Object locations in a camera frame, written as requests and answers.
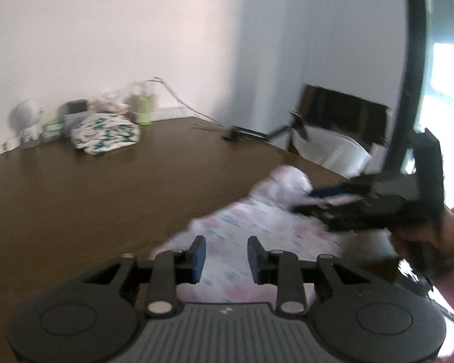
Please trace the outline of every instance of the wooden table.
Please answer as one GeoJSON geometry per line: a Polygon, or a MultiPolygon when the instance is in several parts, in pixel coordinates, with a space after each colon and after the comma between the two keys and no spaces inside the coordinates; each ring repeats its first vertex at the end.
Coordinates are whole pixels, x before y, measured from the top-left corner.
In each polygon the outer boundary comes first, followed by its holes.
{"type": "Polygon", "coordinates": [[[313,185],[343,180],[321,166],[259,142],[229,143],[195,118],[142,128],[138,144],[91,156],[68,140],[0,156],[0,363],[24,298],[122,253],[149,252],[203,216],[247,195],[281,164],[313,185]]]}

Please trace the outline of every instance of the white cloth with pink flowers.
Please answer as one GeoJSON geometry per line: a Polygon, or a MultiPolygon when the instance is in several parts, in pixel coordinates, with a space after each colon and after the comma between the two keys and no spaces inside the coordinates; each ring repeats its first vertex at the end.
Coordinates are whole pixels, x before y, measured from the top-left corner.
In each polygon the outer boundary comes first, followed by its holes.
{"type": "MultiPolygon", "coordinates": [[[[195,236],[207,241],[207,259],[202,277],[196,285],[177,287],[180,300],[204,303],[275,303],[276,287],[258,286],[252,281],[247,261],[247,239],[257,236],[266,250],[281,249],[295,253],[299,259],[315,261],[321,253],[339,255],[346,239],[353,233],[326,232],[316,218],[292,214],[294,204],[315,203],[321,199],[307,198],[312,187],[299,169],[283,165],[268,179],[255,185],[249,196],[239,202],[194,219],[187,231],[175,235],[157,247],[151,257],[161,251],[187,248],[195,236]]],[[[330,202],[345,202],[331,198],[330,202]]],[[[306,298],[314,298],[313,286],[304,285],[306,298]]]]}

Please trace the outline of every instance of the green and white patterned cloth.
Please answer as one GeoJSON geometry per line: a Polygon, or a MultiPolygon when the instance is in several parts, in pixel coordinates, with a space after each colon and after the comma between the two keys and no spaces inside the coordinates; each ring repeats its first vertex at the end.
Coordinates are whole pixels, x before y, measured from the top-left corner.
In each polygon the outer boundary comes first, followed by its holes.
{"type": "Polygon", "coordinates": [[[98,155],[107,151],[134,145],[139,141],[139,127],[125,116],[95,113],[71,131],[76,149],[98,155]]]}

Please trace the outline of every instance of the white wall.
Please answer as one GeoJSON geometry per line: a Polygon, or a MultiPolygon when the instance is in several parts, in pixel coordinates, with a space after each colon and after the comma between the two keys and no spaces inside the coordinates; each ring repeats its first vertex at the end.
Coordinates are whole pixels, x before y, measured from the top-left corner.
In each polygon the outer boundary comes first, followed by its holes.
{"type": "Polygon", "coordinates": [[[389,106],[400,98],[406,0],[309,0],[306,82],[389,106]]]}
{"type": "MultiPolygon", "coordinates": [[[[226,123],[275,125],[272,106],[293,84],[294,105],[303,79],[305,2],[0,0],[0,140],[24,99],[48,118],[64,102],[155,75],[226,123]],[[264,112],[251,113],[259,103],[264,112]]],[[[161,91],[160,104],[175,105],[161,91]]]]}

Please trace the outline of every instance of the gray ribbed panel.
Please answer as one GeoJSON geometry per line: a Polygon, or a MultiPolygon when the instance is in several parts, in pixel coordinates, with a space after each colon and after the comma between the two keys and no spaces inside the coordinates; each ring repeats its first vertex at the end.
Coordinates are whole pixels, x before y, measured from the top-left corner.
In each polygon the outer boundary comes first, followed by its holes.
{"type": "Polygon", "coordinates": [[[341,363],[303,322],[279,318],[266,304],[187,304],[175,318],[148,322],[131,348],[111,360],[167,362],[341,363]]]}

